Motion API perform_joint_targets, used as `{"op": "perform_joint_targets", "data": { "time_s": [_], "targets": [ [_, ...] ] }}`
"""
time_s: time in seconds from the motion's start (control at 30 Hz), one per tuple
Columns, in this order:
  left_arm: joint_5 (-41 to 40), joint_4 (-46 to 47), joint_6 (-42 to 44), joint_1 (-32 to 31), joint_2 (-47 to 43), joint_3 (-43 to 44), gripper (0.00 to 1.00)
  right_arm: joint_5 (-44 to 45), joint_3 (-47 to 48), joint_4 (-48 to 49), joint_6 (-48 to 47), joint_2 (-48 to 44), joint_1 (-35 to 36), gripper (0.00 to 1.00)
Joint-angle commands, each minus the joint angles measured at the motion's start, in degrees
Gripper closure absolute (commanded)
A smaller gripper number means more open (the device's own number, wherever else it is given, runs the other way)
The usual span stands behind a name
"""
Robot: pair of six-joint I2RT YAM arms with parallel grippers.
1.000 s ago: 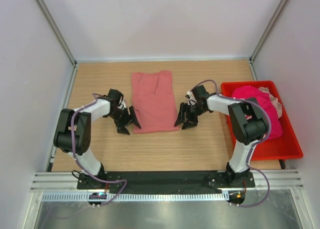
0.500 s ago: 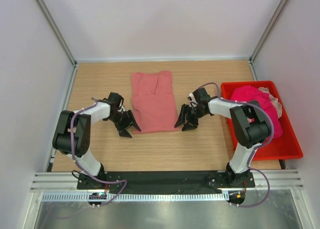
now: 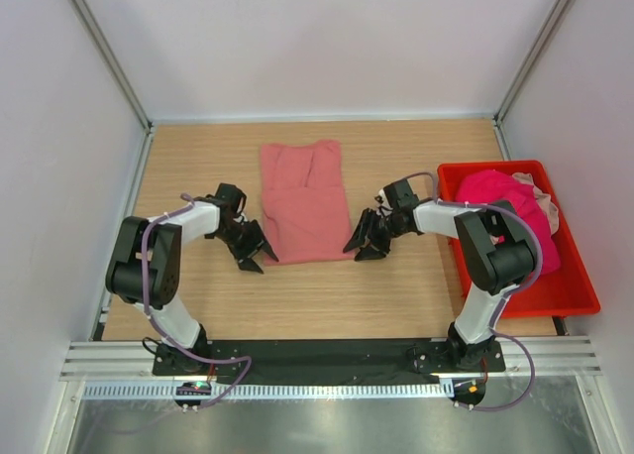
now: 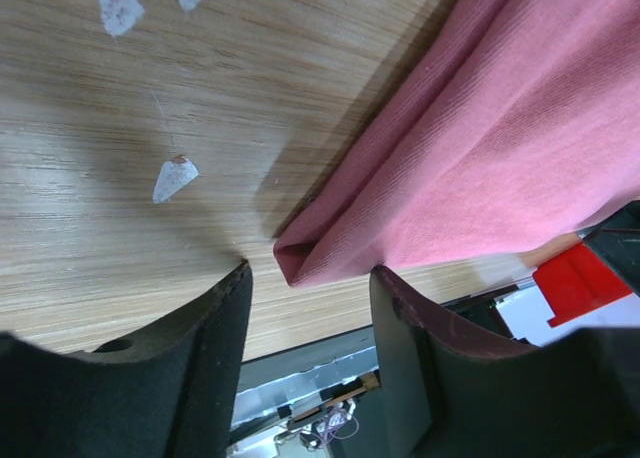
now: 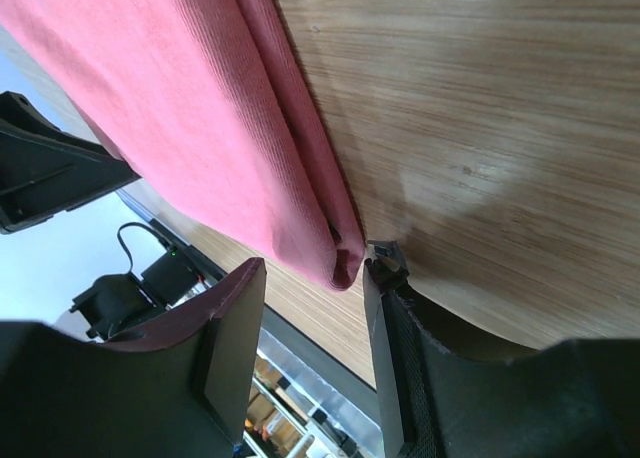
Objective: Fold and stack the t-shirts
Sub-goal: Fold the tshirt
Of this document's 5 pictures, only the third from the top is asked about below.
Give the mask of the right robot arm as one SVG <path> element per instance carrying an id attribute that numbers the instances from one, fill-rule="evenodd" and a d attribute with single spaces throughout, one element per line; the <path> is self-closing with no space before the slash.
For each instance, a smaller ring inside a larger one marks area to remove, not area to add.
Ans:
<path id="1" fill-rule="evenodd" d="M 362 212 L 343 251 L 353 252 L 357 262 L 373 261 L 387 257 L 391 242 L 405 234 L 456 240 L 471 285 L 448 329 L 446 353 L 457 366 L 479 362 L 500 336 L 496 325 L 510 298 L 541 274 L 543 254 L 535 232 L 506 200 L 450 202 L 437 189 L 422 199 L 407 176 L 385 186 L 375 202 Z"/>

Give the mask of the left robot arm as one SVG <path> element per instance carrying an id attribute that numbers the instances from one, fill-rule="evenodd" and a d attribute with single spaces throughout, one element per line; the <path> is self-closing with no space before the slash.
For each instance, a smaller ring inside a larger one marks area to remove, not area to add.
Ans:
<path id="1" fill-rule="evenodd" d="M 129 216 L 119 233 L 105 276 L 106 289 L 134 305 L 168 347 L 193 357 L 209 357 L 206 331 L 181 300 L 181 255 L 200 238 L 224 243 L 241 271 L 260 274 L 258 253 L 278 260 L 264 230 L 245 213 L 247 196 L 221 183 L 213 194 L 181 195 L 185 205 L 152 218 Z"/>

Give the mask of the salmon pink t shirt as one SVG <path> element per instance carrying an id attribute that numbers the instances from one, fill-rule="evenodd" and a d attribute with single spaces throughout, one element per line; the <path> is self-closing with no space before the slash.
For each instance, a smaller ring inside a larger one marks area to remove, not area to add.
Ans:
<path id="1" fill-rule="evenodd" d="M 260 164 L 264 233 L 276 254 L 264 263 L 350 260 L 353 255 L 344 247 L 353 228 L 340 143 L 266 144 L 260 149 Z"/>

